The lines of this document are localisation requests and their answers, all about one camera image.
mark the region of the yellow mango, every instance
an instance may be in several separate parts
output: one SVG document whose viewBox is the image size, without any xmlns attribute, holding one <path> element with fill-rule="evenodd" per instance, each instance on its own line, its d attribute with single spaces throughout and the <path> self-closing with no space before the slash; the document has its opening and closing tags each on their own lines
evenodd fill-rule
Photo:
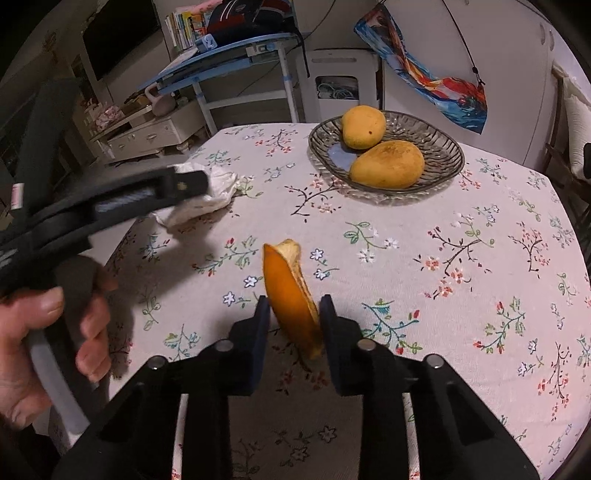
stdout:
<svg viewBox="0 0 591 480">
<path fill-rule="evenodd" d="M 386 133 L 386 117 L 377 108 L 358 105 L 341 119 L 343 140 L 349 148 L 364 150 L 377 145 Z"/>
<path fill-rule="evenodd" d="M 349 177 L 379 189 L 405 189 L 422 175 L 425 159 L 416 145 L 406 140 L 382 142 L 358 156 Z"/>
</svg>

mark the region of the tissue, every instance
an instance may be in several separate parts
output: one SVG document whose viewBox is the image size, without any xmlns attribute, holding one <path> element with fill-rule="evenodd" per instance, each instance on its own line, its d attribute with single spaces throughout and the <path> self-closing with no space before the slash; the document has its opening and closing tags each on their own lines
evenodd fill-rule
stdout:
<svg viewBox="0 0 591 480">
<path fill-rule="evenodd" d="M 224 208 L 232 200 L 232 196 L 240 183 L 238 176 L 224 168 L 206 167 L 196 162 L 185 162 L 173 165 L 178 173 L 203 170 L 209 177 L 207 194 L 185 200 L 174 207 L 165 208 L 154 213 L 156 221 L 165 228 L 181 225 L 191 218 Z"/>
</svg>

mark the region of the mango peel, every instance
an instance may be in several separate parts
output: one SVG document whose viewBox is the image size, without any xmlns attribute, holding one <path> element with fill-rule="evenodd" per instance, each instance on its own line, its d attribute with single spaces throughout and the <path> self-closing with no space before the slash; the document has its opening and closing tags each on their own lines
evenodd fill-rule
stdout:
<svg viewBox="0 0 591 480">
<path fill-rule="evenodd" d="M 308 358 L 322 352 L 318 309 L 300 267 L 301 248 L 291 239 L 263 245 L 263 276 L 271 308 L 290 341 Z"/>
</svg>

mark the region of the colorful poster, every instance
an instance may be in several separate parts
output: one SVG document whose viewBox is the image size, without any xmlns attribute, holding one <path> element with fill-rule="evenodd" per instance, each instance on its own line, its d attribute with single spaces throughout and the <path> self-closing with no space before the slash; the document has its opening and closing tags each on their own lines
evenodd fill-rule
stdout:
<svg viewBox="0 0 591 480">
<path fill-rule="evenodd" d="M 411 87 L 460 127 L 478 134 L 486 122 L 484 82 L 478 86 L 462 79 L 433 76 L 404 46 L 402 32 L 383 4 L 355 25 L 359 35 Z"/>
</svg>

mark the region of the cable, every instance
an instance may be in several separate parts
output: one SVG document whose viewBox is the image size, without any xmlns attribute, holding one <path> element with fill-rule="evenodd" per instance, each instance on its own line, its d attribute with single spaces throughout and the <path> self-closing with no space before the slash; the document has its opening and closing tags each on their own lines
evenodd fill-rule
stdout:
<svg viewBox="0 0 591 480">
<path fill-rule="evenodd" d="M 472 71 L 474 72 L 474 75 L 476 75 L 476 80 L 478 80 L 479 84 L 486 85 L 486 83 L 484 83 L 482 81 L 482 79 L 480 78 L 480 75 L 478 74 L 478 69 L 476 68 L 476 64 L 474 63 L 474 59 L 472 58 L 472 53 L 470 53 L 470 49 L 468 48 L 468 44 L 466 43 L 466 40 L 464 39 L 464 35 L 462 34 L 462 31 L 460 30 L 460 27 L 458 26 L 456 19 L 452 15 L 451 10 L 449 10 L 449 7 L 445 3 L 445 0 L 441 0 L 441 1 L 443 2 L 443 5 L 445 5 L 447 13 L 449 13 L 449 16 L 452 18 L 453 24 L 456 26 L 456 30 L 460 34 L 460 38 L 462 39 L 462 42 L 463 42 L 464 46 L 466 47 L 466 51 L 468 52 L 468 56 L 470 57 L 470 61 L 472 62 Z"/>
<path fill-rule="evenodd" d="M 330 4 L 329 9 L 326 11 L 326 13 L 324 14 L 324 16 L 322 17 L 322 20 L 320 20 L 320 22 L 318 22 L 318 24 L 312 29 L 312 31 L 310 32 L 310 34 L 306 37 L 306 40 L 308 40 L 308 38 L 310 38 L 312 36 L 312 33 L 314 33 L 316 30 L 318 30 L 319 26 L 321 26 L 322 23 L 324 22 L 324 20 L 326 20 L 326 17 L 329 16 L 329 13 L 333 9 L 335 3 L 336 3 L 336 0 L 333 0 L 333 2 Z M 300 46 L 302 46 L 302 43 L 298 43 L 295 47 L 291 47 L 285 53 L 285 56 L 287 57 L 293 50 L 295 50 L 296 48 L 298 48 Z M 269 75 L 273 70 L 275 70 L 277 68 L 278 65 L 279 65 L 278 63 L 275 63 L 269 70 L 267 70 L 265 73 L 263 73 L 259 78 L 257 78 L 256 80 L 254 80 L 251 83 L 249 83 L 248 85 L 246 85 L 242 90 L 240 90 L 240 92 L 237 94 L 237 97 L 240 97 L 240 95 L 242 95 L 244 92 L 246 92 L 256 82 L 258 82 L 259 80 L 262 80 L 264 77 L 266 77 L 267 75 Z"/>
</svg>

